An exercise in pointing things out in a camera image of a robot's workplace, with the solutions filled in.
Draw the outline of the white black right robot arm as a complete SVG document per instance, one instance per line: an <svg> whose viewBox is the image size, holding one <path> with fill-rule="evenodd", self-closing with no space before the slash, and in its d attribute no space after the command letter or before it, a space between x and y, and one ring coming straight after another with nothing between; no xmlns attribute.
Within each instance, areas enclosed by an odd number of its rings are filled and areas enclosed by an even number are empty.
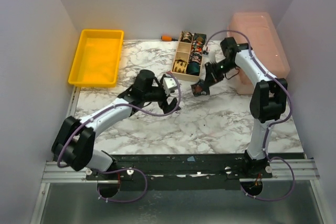
<svg viewBox="0 0 336 224"><path fill-rule="evenodd" d="M221 42L224 59L210 60L205 64L206 76L201 94L209 94L209 88L226 74L239 68L254 86L249 109L254 118L251 141L244 153L242 173L249 178L260 172L260 166L268 162L269 135L276 121L286 110L287 81L278 79L257 59L248 43L238 44L233 37Z"/></svg>

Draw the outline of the navy floral necktie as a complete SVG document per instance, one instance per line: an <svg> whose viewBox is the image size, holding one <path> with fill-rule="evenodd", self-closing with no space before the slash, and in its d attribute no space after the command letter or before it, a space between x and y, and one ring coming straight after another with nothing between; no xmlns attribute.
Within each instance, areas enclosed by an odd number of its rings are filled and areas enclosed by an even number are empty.
<svg viewBox="0 0 336 224"><path fill-rule="evenodd" d="M195 84L191 85L192 94L195 97L202 95L210 95L209 87L206 85L205 81L199 79Z"/></svg>

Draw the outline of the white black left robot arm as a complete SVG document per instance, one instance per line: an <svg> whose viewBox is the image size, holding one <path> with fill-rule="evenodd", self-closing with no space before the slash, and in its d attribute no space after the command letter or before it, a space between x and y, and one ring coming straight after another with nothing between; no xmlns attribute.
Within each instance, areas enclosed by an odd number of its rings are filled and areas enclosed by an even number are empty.
<svg viewBox="0 0 336 224"><path fill-rule="evenodd" d="M137 112L150 114L144 107L153 102L163 111L161 117L174 113L180 108L181 97L174 98L170 103L167 99L172 92L180 89L178 80L171 72L158 79L154 72L141 70L133 84L109 105L80 119L69 116L63 121L51 148L57 166L71 167L75 171L83 168L98 170L104 179L112 179L117 171L114 159L105 151L94 148L95 139Z"/></svg>

